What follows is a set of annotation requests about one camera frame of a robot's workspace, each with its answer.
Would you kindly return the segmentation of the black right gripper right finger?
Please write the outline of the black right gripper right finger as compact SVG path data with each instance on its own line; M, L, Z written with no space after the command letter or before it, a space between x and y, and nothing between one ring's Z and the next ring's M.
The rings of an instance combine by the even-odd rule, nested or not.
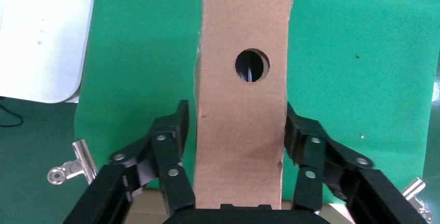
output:
M333 140L322 125L287 105L284 146L299 168L292 208L315 213L323 186L345 206L355 223L425 223L367 156Z

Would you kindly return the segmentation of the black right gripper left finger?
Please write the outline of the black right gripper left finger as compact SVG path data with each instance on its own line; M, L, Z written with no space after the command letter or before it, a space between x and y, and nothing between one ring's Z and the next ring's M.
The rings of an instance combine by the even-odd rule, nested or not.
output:
M152 180L159 180L169 215L166 223L182 223L195 210L195 195L181 166L188 134L189 106L156 118L147 134L113 153L64 223L124 223L134 198Z

